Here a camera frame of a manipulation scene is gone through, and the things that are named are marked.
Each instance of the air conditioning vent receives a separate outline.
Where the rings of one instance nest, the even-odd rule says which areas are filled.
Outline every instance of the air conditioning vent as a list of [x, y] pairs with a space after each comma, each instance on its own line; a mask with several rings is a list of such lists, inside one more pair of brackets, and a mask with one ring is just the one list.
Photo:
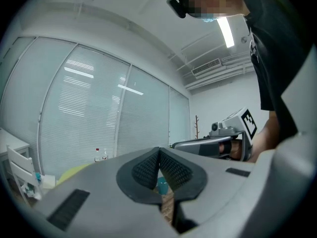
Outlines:
[[216, 69], [218, 67], [221, 67], [221, 62], [220, 62], [219, 59], [215, 59], [215, 60], [207, 62], [207, 63], [205, 63], [205, 64], [193, 69], [192, 70], [192, 74], [194, 76], [198, 76], [200, 74], [203, 74], [203, 73], [205, 73], [207, 71], [210, 71], [212, 69]]

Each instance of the white wall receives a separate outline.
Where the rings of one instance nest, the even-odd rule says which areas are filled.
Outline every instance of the white wall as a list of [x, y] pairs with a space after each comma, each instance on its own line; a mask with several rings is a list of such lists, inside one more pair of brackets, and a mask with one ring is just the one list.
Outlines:
[[211, 131], [212, 123], [221, 121], [242, 107], [249, 109], [258, 127], [257, 132], [260, 132], [268, 119], [268, 111], [261, 110], [259, 85], [255, 72], [235, 78], [232, 83], [194, 93], [191, 98], [192, 128], [195, 115], [197, 115], [199, 138], [207, 136]]
[[71, 11], [50, 11], [32, 20], [22, 36], [43, 36], [87, 45], [131, 62], [190, 98], [176, 67], [137, 34], [110, 21]]

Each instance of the yellow object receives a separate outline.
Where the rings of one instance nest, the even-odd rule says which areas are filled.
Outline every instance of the yellow object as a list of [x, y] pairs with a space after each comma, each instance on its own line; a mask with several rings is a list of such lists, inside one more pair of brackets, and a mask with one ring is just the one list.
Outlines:
[[71, 168], [71, 169], [67, 170], [65, 173], [62, 174], [62, 176], [60, 177], [60, 179], [57, 182], [57, 185], [59, 185], [62, 182], [66, 181], [68, 178], [71, 178], [74, 174], [76, 174], [77, 172], [81, 171], [82, 169], [84, 169], [85, 167], [89, 166], [90, 164], [91, 163], [83, 164], [81, 166], [74, 167], [74, 168]]

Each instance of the white table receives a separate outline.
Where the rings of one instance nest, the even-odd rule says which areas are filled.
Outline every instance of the white table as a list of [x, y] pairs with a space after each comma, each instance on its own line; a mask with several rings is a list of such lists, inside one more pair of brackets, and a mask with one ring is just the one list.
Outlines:
[[6, 178], [6, 171], [4, 161], [8, 159], [8, 153], [6, 146], [9, 145], [13, 150], [19, 154], [29, 157], [29, 144], [11, 135], [9, 132], [0, 128], [0, 170], [3, 171], [3, 175]]

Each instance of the window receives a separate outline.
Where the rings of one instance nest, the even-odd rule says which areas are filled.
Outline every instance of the window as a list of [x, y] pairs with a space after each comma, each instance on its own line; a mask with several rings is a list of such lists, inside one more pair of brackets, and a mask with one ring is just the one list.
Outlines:
[[117, 156], [149, 147], [167, 147], [169, 86], [133, 66], [127, 87], [133, 91], [125, 90]]
[[45, 174], [58, 179], [72, 167], [94, 162], [96, 148], [113, 155], [119, 106], [129, 64], [76, 47], [47, 95], [40, 127]]
[[170, 88], [169, 99], [169, 144], [189, 140], [189, 101]]
[[29, 153], [36, 169], [38, 119], [43, 99], [57, 68], [74, 46], [38, 38], [19, 60], [3, 96], [0, 125], [30, 144]]

